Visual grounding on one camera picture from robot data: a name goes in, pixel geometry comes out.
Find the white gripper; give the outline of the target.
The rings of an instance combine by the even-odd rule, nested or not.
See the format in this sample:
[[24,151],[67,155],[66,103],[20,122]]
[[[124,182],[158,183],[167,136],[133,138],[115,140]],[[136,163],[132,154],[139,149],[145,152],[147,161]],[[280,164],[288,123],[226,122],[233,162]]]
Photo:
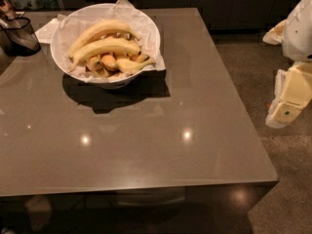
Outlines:
[[265,120],[268,127],[282,129],[312,100],[312,0],[300,0],[286,19],[264,34],[262,41],[281,45],[283,55],[295,61],[287,71],[278,70],[275,97]]

